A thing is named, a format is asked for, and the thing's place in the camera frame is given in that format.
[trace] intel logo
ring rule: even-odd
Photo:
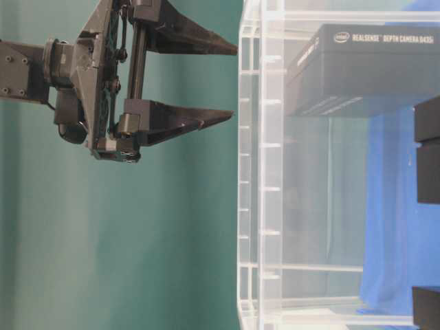
[[[339,32],[335,34],[336,43],[346,43],[348,40],[350,40],[350,34],[348,32]]]

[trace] green backdrop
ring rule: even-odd
[[[0,38],[74,41],[97,2],[0,0]],[[242,1],[172,2],[238,42]],[[237,110],[237,58],[149,54],[144,89]],[[134,166],[94,160],[52,120],[0,102],[1,328],[237,329],[237,117],[144,149]]]

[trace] black camera box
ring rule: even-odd
[[[323,25],[287,70],[286,112],[365,118],[440,94],[440,29]]]

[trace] screw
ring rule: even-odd
[[[114,78],[112,81],[107,81],[105,87],[110,90],[111,93],[117,94],[121,90],[121,82],[119,77]]]
[[[127,50],[125,48],[116,51],[116,59],[121,63],[124,63],[128,57],[129,55],[127,54]]]

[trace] transparent plastic container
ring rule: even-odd
[[[412,329],[411,287],[440,285],[433,233],[440,206],[417,203],[413,128],[413,106],[440,95],[440,65],[430,62],[440,57],[440,12],[412,11],[410,2],[244,0],[237,295],[243,330]],[[352,25],[366,30],[354,34]],[[406,30],[413,28],[427,30]],[[360,48],[343,60],[334,50],[327,57],[317,50],[355,41]],[[391,48],[369,57],[374,42],[400,44],[396,54],[410,55],[390,59]],[[365,55],[363,64],[352,61]],[[383,62],[391,69],[378,69]],[[436,83],[420,87],[421,77]],[[368,90],[360,91],[359,82]]]

